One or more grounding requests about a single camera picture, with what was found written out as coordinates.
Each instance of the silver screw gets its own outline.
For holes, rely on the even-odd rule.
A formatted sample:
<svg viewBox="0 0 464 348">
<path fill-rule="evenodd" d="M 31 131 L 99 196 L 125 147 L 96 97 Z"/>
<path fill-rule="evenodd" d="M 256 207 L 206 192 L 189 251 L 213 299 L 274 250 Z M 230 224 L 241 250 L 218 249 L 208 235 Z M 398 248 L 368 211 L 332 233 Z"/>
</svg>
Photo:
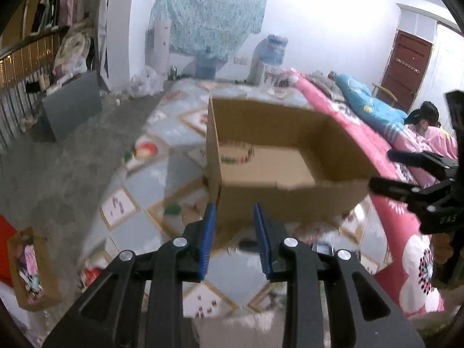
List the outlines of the silver screw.
<svg viewBox="0 0 464 348">
<path fill-rule="evenodd" d="M 126 250 L 119 254 L 119 259 L 121 259 L 123 262 L 128 262 L 132 259 L 133 256 L 134 254 L 132 251 Z"/>
<path fill-rule="evenodd" d="M 349 260 L 351 258 L 350 252 L 346 250 L 340 250 L 337 255 L 342 260 Z"/>
<path fill-rule="evenodd" d="M 288 247 L 295 247 L 298 244 L 298 241 L 292 237 L 284 239 L 284 245 Z"/>
<path fill-rule="evenodd" d="M 173 245 L 176 247 L 184 247 L 187 244 L 187 240 L 184 237 L 177 237 L 173 241 Z"/>
</svg>

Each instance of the metal railing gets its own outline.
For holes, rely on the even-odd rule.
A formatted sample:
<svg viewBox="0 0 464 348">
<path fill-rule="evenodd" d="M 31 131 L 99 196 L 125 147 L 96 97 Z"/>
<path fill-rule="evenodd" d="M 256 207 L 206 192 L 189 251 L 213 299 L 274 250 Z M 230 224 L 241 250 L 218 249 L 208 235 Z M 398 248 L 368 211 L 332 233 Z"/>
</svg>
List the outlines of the metal railing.
<svg viewBox="0 0 464 348">
<path fill-rule="evenodd" d="M 68 27 L 29 36 L 0 51 L 0 153 L 5 153 L 27 122 L 39 113 L 43 93 L 28 93 L 26 83 L 50 75 Z"/>
</svg>

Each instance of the floral pink bedspread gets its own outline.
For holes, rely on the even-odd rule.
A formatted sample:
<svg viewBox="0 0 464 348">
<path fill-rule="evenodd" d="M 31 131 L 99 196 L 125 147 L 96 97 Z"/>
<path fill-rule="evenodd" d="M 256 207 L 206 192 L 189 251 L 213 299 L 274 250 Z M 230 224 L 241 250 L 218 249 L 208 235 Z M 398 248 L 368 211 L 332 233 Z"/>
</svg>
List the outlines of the floral pink bedspread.
<svg viewBox="0 0 464 348">
<path fill-rule="evenodd" d="M 291 85 L 299 90 L 316 111 L 331 115 L 354 138 L 382 177 L 416 183 L 409 171 L 387 158 L 391 146 L 346 109 L 330 101 L 301 74 L 290 73 Z M 433 256 L 430 239 L 419 232 L 416 216 L 404 203 L 371 195 L 379 214 L 393 263 L 374 277 L 407 316 L 443 310 L 438 290 L 432 288 Z"/>
</svg>

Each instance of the concrete floor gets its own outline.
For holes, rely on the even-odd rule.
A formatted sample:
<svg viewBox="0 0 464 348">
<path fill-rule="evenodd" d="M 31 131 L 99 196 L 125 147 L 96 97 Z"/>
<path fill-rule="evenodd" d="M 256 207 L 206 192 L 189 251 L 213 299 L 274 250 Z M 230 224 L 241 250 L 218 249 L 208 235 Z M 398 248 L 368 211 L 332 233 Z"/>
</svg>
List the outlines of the concrete floor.
<svg viewBox="0 0 464 348">
<path fill-rule="evenodd" d="M 77 297 L 81 244 L 102 194 L 124 152 L 162 94 L 115 103 L 103 98 L 101 114 L 62 142 L 37 142 L 28 133 L 1 158 L 0 213 L 17 229 L 33 226 L 48 248 L 64 301 L 32 315 L 39 333 L 49 332 Z"/>
</svg>

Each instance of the wooden chair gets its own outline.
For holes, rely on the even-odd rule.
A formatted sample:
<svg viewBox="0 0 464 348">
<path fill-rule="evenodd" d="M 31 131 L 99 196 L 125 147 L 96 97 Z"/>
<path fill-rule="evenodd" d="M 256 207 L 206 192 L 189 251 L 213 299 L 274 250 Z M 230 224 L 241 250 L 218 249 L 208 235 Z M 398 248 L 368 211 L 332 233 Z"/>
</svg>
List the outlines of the wooden chair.
<svg viewBox="0 0 464 348">
<path fill-rule="evenodd" d="M 383 91 L 386 95 L 388 95 L 390 97 L 390 99 L 392 100 L 389 103 L 391 107 L 394 107 L 395 103 L 398 103 L 398 100 L 396 99 L 395 95 L 390 90 L 388 90 L 387 88 L 384 88 L 383 86 L 374 84 L 374 83 L 372 85 L 374 86 L 374 90 L 372 92 L 373 97 L 377 98 L 377 89 L 378 89 L 378 90 Z"/>
</svg>

